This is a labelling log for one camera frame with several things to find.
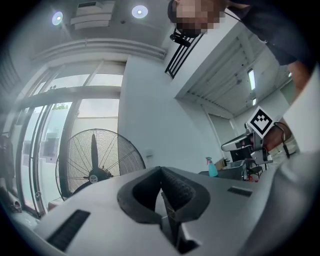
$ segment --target spray bottle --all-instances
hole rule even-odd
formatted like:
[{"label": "spray bottle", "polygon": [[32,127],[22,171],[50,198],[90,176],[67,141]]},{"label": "spray bottle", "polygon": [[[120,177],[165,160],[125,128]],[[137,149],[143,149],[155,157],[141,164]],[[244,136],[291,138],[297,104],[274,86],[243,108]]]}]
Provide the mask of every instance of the spray bottle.
[{"label": "spray bottle", "polygon": [[218,176],[218,171],[216,166],[214,165],[214,163],[212,162],[212,158],[211,157],[206,157],[206,165],[209,168],[209,176],[210,177],[217,177]]}]

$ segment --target industrial fan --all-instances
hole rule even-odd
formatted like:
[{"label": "industrial fan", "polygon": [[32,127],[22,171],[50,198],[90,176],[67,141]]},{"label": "industrial fan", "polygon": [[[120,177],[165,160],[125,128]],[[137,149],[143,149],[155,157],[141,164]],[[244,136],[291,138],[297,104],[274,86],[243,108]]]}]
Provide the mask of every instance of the industrial fan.
[{"label": "industrial fan", "polygon": [[55,178],[65,200],[93,183],[145,168],[140,153],[126,138],[106,129],[89,129],[70,138],[66,155],[57,160]]}]

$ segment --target fan blade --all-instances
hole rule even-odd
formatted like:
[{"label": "fan blade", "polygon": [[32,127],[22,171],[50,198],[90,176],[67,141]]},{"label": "fan blade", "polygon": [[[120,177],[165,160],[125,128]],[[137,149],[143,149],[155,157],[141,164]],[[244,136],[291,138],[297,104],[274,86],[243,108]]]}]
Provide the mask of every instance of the fan blade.
[{"label": "fan blade", "polygon": [[84,188],[88,187],[88,186],[91,185],[91,184],[92,184],[92,183],[91,183],[90,181],[82,184],[80,187],[78,187],[78,188],[73,192],[72,195],[78,193],[80,190],[83,190]]},{"label": "fan blade", "polygon": [[91,161],[92,161],[92,169],[98,169],[98,148],[95,134],[92,134],[91,138]]}]

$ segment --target recessed light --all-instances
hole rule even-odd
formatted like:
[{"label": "recessed light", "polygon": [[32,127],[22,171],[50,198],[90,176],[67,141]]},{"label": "recessed light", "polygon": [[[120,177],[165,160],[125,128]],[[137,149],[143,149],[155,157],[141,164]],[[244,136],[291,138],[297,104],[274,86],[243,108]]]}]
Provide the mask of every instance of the recessed light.
[{"label": "recessed light", "polygon": [[256,88],[256,80],[255,80],[255,73],[253,69],[250,69],[248,71],[248,76],[251,84],[251,90],[254,90]]},{"label": "recessed light", "polygon": [[143,5],[137,5],[132,9],[132,15],[137,19],[144,18],[147,16],[147,14],[148,14],[148,9]]},{"label": "recessed light", "polygon": [[63,14],[61,11],[57,11],[53,16],[52,16],[52,24],[53,25],[59,25],[62,22]]}]

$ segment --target black metal railing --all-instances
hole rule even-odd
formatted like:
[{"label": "black metal railing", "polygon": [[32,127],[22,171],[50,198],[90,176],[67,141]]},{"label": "black metal railing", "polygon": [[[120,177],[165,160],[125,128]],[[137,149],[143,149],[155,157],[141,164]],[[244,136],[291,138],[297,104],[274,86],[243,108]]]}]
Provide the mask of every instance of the black metal railing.
[{"label": "black metal railing", "polygon": [[202,38],[203,34],[199,35],[196,38],[184,37],[185,40],[190,42],[190,46],[183,46],[182,44],[179,45],[178,49],[175,51],[172,59],[170,60],[168,66],[165,69],[165,73],[169,73],[172,79],[175,78],[176,74],[178,73],[179,69],[192,52],[194,47],[197,45],[199,40]]}]

